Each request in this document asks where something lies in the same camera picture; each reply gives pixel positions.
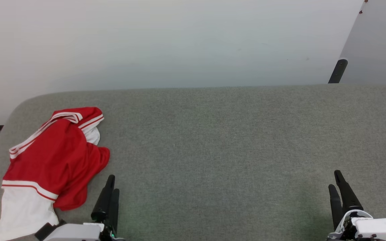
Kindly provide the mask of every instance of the gray felt surface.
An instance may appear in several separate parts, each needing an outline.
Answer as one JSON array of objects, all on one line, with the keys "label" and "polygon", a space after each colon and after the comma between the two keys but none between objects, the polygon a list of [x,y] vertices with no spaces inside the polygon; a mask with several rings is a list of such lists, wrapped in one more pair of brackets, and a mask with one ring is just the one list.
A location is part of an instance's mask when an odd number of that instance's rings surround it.
[{"label": "gray felt surface", "polygon": [[[129,241],[320,241],[332,231],[327,186],[340,169],[366,211],[386,217],[386,87],[326,84],[70,92],[21,104],[8,149],[55,110],[97,106],[108,166],[68,222],[90,221],[109,174]],[[3,191],[0,189],[0,200]],[[32,236],[20,240],[34,240]]]}]

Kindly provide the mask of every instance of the white stripe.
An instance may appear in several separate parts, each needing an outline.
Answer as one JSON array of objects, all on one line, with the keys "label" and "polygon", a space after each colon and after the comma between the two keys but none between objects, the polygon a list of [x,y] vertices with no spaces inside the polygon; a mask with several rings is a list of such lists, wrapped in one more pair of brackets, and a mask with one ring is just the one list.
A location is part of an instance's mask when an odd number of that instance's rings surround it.
[{"label": "white stripe", "polygon": [[51,199],[58,198],[58,195],[45,190],[44,188],[40,187],[38,183],[34,181],[3,180],[3,185],[34,186],[38,190],[38,192],[43,194],[44,196],[49,197]]},{"label": "white stripe", "polygon": [[32,136],[30,136],[28,139],[26,139],[24,142],[12,147],[9,151],[10,153],[14,153],[16,152],[17,150],[19,150],[19,148],[22,148],[21,146],[25,145],[26,143],[34,140],[37,136],[39,136],[41,133],[43,133],[47,128],[49,128],[50,125],[52,125],[55,121],[54,119],[57,119],[59,117],[62,117],[62,116],[66,116],[65,118],[66,119],[69,119],[70,122],[73,122],[73,123],[78,123],[81,119],[83,119],[83,116],[78,113],[78,112],[60,112],[58,114],[55,114],[54,116],[51,117],[51,119],[46,122],[41,128],[39,128],[34,134],[32,134]]},{"label": "white stripe", "polygon": [[60,112],[58,114],[53,115],[52,119],[58,116],[65,116],[65,115],[74,115],[75,117],[78,118],[79,121],[83,119],[83,116],[79,112]]},{"label": "white stripe", "polygon": [[90,123],[95,122],[96,120],[98,120],[98,119],[100,119],[100,118],[102,118],[102,117],[104,117],[103,114],[101,114],[101,115],[99,115],[99,116],[96,116],[95,118],[90,119],[90,120],[88,120],[87,122],[84,122],[84,123],[81,124],[78,128],[81,129],[81,128],[83,128],[84,126],[89,125]]},{"label": "white stripe", "polygon": [[11,154],[11,153],[10,153],[10,158],[11,158],[11,159],[15,159],[18,155],[20,155],[20,153],[24,152],[24,151],[26,150],[26,148],[28,148],[28,147],[29,147],[30,145],[32,145],[32,143],[34,143],[34,142],[35,142],[35,141],[29,143],[29,145],[27,145],[27,146],[24,146],[24,147],[20,148],[19,151],[17,151],[17,152],[14,153],[14,154]]},{"label": "white stripe", "polygon": [[40,129],[38,129],[37,132],[35,132],[32,136],[30,136],[28,139],[26,139],[24,142],[18,144],[17,146],[15,147],[12,147],[10,149],[10,152],[11,153],[14,153],[15,151],[19,150],[19,148],[23,148],[22,146],[27,144],[28,142],[34,140],[37,136],[39,136],[41,133],[43,133],[47,128],[49,128],[49,126],[51,126],[54,122],[56,122],[57,120],[54,120],[52,122],[48,122],[47,125],[44,125],[43,127],[41,127]]}]

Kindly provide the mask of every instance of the gray wall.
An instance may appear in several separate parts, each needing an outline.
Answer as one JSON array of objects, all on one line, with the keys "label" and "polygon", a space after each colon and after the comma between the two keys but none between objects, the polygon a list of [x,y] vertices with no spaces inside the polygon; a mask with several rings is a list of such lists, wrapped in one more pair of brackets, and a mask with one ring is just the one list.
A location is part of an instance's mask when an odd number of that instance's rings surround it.
[{"label": "gray wall", "polygon": [[0,0],[0,125],[68,90],[325,84],[363,0]]},{"label": "gray wall", "polygon": [[364,5],[340,57],[348,59],[341,83],[386,84],[386,0]]}]

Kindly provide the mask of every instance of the red and white jersey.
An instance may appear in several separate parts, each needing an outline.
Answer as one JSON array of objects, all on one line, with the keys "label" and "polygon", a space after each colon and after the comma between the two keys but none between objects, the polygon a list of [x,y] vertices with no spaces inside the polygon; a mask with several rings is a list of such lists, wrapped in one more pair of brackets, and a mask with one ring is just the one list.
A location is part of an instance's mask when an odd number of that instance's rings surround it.
[{"label": "red and white jersey", "polygon": [[75,209],[87,197],[87,183],[108,163],[109,150],[98,147],[96,107],[56,111],[32,136],[11,148],[3,178],[0,241],[58,224],[53,208]]}]

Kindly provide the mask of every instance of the gray table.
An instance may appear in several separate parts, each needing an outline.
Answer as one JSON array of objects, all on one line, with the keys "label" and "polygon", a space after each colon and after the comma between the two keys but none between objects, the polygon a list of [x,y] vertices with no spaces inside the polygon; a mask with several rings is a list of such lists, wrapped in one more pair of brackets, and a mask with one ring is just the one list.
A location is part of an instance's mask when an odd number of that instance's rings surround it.
[{"label": "gray table", "polygon": [[82,106],[103,111],[99,145],[111,158],[89,183],[83,206],[57,210],[68,222],[90,220],[106,178],[115,174],[119,234],[130,241],[319,241],[332,230],[327,186],[335,169],[368,212],[386,217],[386,87],[40,96],[17,107],[0,134],[0,185],[10,147],[53,111]]}]

